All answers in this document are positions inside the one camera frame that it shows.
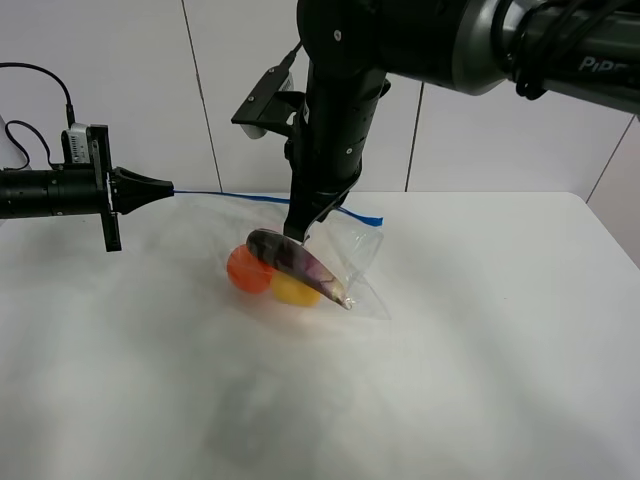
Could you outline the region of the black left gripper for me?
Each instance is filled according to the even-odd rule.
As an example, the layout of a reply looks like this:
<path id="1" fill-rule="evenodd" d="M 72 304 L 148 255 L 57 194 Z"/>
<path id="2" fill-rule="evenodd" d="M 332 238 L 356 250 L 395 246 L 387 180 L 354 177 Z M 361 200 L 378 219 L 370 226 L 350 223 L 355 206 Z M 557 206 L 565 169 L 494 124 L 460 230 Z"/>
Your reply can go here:
<path id="1" fill-rule="evenodd" d="M 101 218 L 105 248 L 107 252 L 119 252 L 122 250 L 122 245 L 117 213 L 127 215 L 147 204 L 173 197 L 174 184 L 170 181 L 146 177 L 121 167 L 112 170 L 106 125 L 90 125 L 87 130 L 87 139 L 96 176 L 98 213 Z"/>

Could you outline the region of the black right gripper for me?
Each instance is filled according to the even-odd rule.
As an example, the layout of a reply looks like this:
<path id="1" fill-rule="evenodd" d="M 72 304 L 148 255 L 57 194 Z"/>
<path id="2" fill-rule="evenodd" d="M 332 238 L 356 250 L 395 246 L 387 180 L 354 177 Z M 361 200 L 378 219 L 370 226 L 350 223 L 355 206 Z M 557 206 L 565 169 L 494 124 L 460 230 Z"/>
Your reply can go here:
<path id="1" fill-rule="evenodd" d="M 306 92 L 295 123 L 292 183 L 283 233 L 304 242 L 310 228 L 340 207 L 362 170 L 364 146 L 386 73 L 373 68 L 339 78 L 309 64 Z"/>

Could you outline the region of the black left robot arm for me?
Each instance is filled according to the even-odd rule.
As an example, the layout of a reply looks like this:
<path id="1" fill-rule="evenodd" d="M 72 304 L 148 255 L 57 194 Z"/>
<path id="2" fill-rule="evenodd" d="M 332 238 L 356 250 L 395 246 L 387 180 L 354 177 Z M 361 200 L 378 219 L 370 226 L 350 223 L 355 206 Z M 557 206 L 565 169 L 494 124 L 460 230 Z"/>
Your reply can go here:
<path id="1" fill-rule="evenodd" d="M 1 172 L 1 218 L 97 215 L 105 249 L 122 249 L 118 216 L 172 197 L 174 184 L 111 162 L 105 125 L 74 124 L 61 134 L 64 162 L 48 170 Z"/>

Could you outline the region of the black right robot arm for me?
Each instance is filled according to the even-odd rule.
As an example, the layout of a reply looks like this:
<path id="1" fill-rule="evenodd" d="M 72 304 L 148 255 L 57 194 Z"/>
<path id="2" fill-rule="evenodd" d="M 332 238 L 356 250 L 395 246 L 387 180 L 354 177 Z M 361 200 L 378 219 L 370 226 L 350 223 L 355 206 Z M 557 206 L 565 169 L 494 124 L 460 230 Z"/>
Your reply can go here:
<path id="1" fill-rule="evenodd" d="M 285 234 L 304 240 L 357 182 L 388 74 L 481 95 L 502 81 L 639 110 L 635 1 L 301 1 L 309 58 L 286 155 Z"/>

